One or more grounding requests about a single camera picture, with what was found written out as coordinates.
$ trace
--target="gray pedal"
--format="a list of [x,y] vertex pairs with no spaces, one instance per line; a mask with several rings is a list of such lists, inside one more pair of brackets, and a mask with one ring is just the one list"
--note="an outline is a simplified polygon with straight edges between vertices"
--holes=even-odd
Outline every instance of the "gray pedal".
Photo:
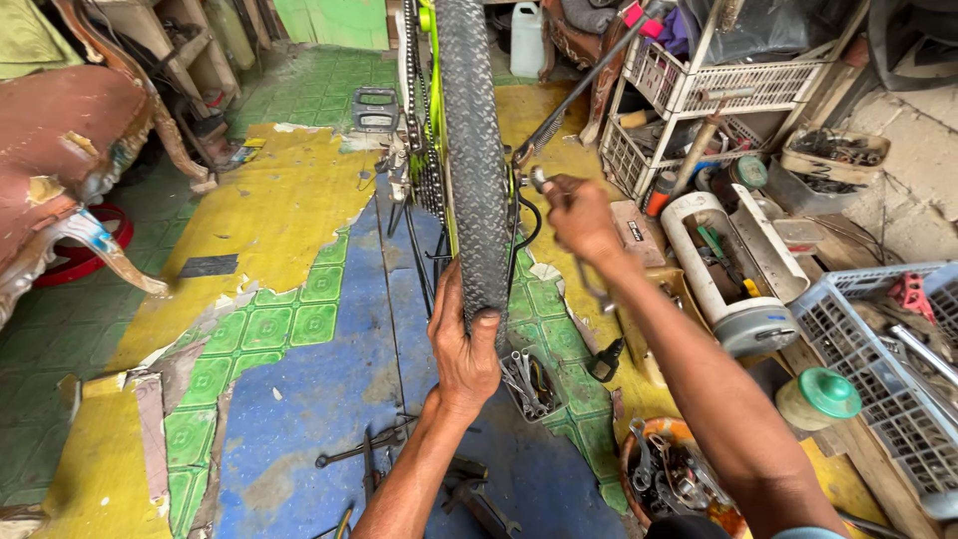
[[399,125],[399,100],[393,88],[357,88],[352,110],[353,124],[360,132],[391,133]]

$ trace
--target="green lid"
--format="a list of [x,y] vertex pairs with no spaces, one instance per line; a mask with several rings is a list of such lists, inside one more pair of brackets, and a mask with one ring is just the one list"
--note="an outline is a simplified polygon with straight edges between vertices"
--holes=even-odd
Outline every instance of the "green lid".
[[744,155],[732,163],[735,180],[749,191],[762,189],[768,180],[768,169],[755,155]]
[[825,367],[803,370],[798,375],[798,388],[813,408],[829,417],[847,419],[861,411],[861,397],[855,386]]

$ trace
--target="jar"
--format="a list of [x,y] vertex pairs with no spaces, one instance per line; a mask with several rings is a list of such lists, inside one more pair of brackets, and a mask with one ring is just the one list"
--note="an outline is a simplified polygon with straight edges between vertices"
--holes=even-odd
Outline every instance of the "jar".
[[765,187],[768,170],[755,155],[744,155],[712,176],[712,192],[718,197],[725,213],[735,213],[739,209],[739,195],[732,189],[733,183],[739,183],[749,192]]
[[803,431],[820,431],[861,411],[855,386],[837,372],[815,366],[775,393],[779,413]]

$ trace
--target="rear wheel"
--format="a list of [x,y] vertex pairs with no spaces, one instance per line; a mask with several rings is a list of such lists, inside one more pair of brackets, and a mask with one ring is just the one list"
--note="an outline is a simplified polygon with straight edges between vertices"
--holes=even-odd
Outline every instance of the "rear wheel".
[[508,176],[495,113],[482,4],[438,0],[440,74],[456,242],[463,271],[467,327],[476,312],[502,313],[496,348],[507,352],[505,327],[511,257]]

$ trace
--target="person's left hand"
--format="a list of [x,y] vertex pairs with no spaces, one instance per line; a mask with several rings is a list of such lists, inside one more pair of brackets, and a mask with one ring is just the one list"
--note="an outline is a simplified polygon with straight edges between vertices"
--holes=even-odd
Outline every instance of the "person's left hand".
[[499,387],[502,370],[495,352],[500,315],[476,313],[471,335],[463,320],[463,277],[459,259],[439,278],[436,305],[426,333],[439,367],[440,406],[471,422]]

